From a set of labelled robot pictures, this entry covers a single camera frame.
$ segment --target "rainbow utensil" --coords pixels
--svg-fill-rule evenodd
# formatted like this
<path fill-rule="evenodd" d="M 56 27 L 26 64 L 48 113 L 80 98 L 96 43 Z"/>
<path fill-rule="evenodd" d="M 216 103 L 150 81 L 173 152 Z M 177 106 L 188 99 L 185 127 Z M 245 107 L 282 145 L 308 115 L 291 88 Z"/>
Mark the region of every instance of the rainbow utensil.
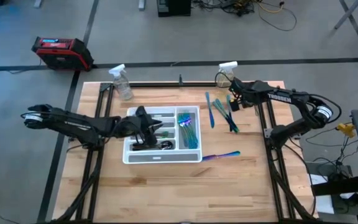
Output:
<path fill-rule="evenodd" d="M 240 151 L 234 151 L 234 152 L 221 154 L 221 155 L 204 156 L 203 161 L 209 161 L 211 159 L 219 159 L 219 158 L 230 157 L 230 156 L 240 156 L 240 154 L 241 154 Z"/>
<path fill-rule="evenodd" d="M 191 116 L 188 113 L 178 114 L 178 123 L 180 126 L 181 135 L 183 136 L 183 144 L 189 149 L 198 148 L 198 139 L 195 133 L 195 128 L 191 123 Z"/>
<path fill-rule="evenodd" d="M 229 117 L 233 121 L 233 118 L 231 116 L 231 107 L 230 107 L 230 95 L 226 96 L 226 103 L 227 103 L 227 111 L 229 112 Z"/>
<path fill-rule="evenodd" d="M 218 111 L 220 112 L 220 114 L 224 117 L 224 119 L 227 121 L 227 123 L 230 125 L 230 127 L 232 128 L 232 130 L 235 133 L 239 132 L 239 128 L 236 126 L 236 124 L 234 124 L 234 121 L 229 117 L 229 115 L 225 112 L 224 107 L 221 103 L 221 101 L 219 99 L 216 99 L 214 102 L 212 102 L 212 105 L 214 105 L 214 107 L 216 107 L 216 109 L 218 109 Z"/>
<path fill-rule="evenodd" d="M 211 102 L 209 101 L 209 93 L 205 92 L 205 96 L 206 96 L 206 102 L 208 104 L 208 109 L 209 109 L 209 122 L 211 122 L 211 128 L 214 128 L 215 121 L 214 121 L 214 116 L 212 114 Z"/>

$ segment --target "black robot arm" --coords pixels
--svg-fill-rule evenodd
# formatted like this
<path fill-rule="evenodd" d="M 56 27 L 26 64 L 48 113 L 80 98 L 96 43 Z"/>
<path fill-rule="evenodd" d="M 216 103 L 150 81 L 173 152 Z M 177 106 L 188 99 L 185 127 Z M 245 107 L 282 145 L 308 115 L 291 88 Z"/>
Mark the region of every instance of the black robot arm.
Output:
<path fill-rule="evenodd" d="M 323 128 L 327 123 L 334 121 L 330 121 L 333 115 L 332 109 L 323 100 L 307 92 L 272 87 L 263 81 L 242 83 L 238 78 L 233 79 L 229 90 L 244 108 L 259 105 L 268 100 L 277 100 L 295 105 L 299 109 L 301 119 L 286 126 L 278 125 L 271 130 L 270 146 L 275 148 L 281 148 L 294 135 L 303 135 L 311 129 Z"/>
<path fill-rule="evenodd" d="M 161 127 L 161 121 L 151 118 L 143 106 L 138 107 L 136 116 L 91 118 L 85 115 L 64 111 L 50 105 L 29 107 L 22 114 L 24 124 L 32 129 L 51 129 L 66 136 L 76 138 L 83 147 L 99 147 L 104 138 L 124 138 L 139 135 L 141 144 L 153 146 L 157 143 L 154 131 Z"/>

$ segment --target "gray floor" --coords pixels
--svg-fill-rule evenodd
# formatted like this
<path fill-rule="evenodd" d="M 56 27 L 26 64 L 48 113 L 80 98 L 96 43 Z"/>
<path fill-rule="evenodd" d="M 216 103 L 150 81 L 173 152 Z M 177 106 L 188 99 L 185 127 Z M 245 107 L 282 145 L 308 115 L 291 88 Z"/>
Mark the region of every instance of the gray floor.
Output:
<path fill-rule="evenodd" d="M 0 7 L 0 66 L 37 65 L 39 60 L 30 48 L 38 35 L 83 38 L 93 1 L 45 0 L 41 9 L 34 9 L 33 3 L 16 0 Z M 358 36 L 351 23 L 346 21 L 333 30 L 344 13 L 339 1 L 288 0 L 285 5 L 298 18 L 292 32 L 268 26 L 257 13 L 237 18 L 194 9 L 191 17 L 162 19 L 156 15 L 154 1 L 139 12 L 136 0 L 100 0 L 88 47 L 96 63 L 358 57 Z M 286 14 L 264 16 L 282 27 L 293 22 Z M 358 9 L 354 17 L 358 23 Z M 128 68 L 127 76 L 132 81 L 176 81 L 179 74 L 184 81 L 212 80 L 217 68 Z M 242 80 L 284 80 L 287 88 L 326 96 L 342 106 L 341 122 L 349 121 L 350 110 L 358 108 L 358 63 L 243 65 L 234 72 Z M 72 76 L 73 72 L 50 70 L 17 75 L 0 72 L 0 215 L 6 218 L 19 223 L 36 221 L 57 137 L 52 131 L 25 128 L 19 115 L 38 103 L 64 108 Z M 81 73 L 72 110 L 76 110 L 83 82 L 111 79 L 107 69 Z M 332 132 L 314 141 L 340 144 L 342 136 Z M 338 148 L 301 143 L 307 161 L 339 155 Z M 349 146 L 346 154 L 355 149 L 356 145 Z M 64 158 L 63 153 L 58 176 Z M 345 162 L 358 175 L 358 153 Z M 55 190 L 50 208 L 56 194 Z"/>

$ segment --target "clear spray bottle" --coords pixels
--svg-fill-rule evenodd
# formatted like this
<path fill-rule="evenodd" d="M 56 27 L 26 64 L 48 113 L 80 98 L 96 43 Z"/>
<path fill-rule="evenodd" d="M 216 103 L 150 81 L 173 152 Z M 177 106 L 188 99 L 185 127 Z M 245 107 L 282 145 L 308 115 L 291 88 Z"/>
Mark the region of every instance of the clear spray bottle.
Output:
<path fill-rule="evenodd" d="M 134 97 L 134 94 L 132 93 L 131 87 L 129 86 L 129 81 L 127 77 L 125 77 L 125 75 L 123 74 L 126 73 L 124 68 L 125 65 L 121 64 L 117 67 L 110 69 L 109 73 L 114 76 L 113 84 L 118 92 L 120 99 L 129 100 Z"/>

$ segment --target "wooden table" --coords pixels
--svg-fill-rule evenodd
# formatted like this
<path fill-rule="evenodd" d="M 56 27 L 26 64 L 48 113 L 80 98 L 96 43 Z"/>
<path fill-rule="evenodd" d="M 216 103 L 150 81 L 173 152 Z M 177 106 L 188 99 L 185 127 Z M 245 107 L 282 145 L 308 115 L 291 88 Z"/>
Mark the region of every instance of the wooden table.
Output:
<path fill-rule="evenodd" d="M 269 84 L 284 88 L 283 82 Z M 77 113 L 94 116 L 99 85 L 84 84 Z M 135 98 L 131 101 L 121 101 L 114 93 L 111 116 L 125 116 L 129 107 L 140 105 L 200 106 L 203 155 L 237 150 L 241 155 L 197 164 L 125 165 L 123 139 L 111 139 L 104 150 L 94 222 L 277 221 L 264 139 L 255 109 L 241 109 L 233 114 L 239 134 L 230 133 L 226 121 L 214 109 L 215 127 L 211 129 L 206 91 L 211 99 L 222 96 L 213 87 L 133 88 Z M 288 104 L 274 101 L 273 108 L 277 124 L 293 121 Z M 287 144 L 302 155 L 290 142 Z M 306 169 L 293 152 L 283 150 L 283 154 L 291 190 L 310 212 L 313 196 Z M 81 148 L 67 154 L 53 218 L 59 217 L 79 192 L 85 159 L 86 150 Z M 281 199 L 287 213 L 283 194 Z M 86 200 L 83 217 L 87 206 Z"/>

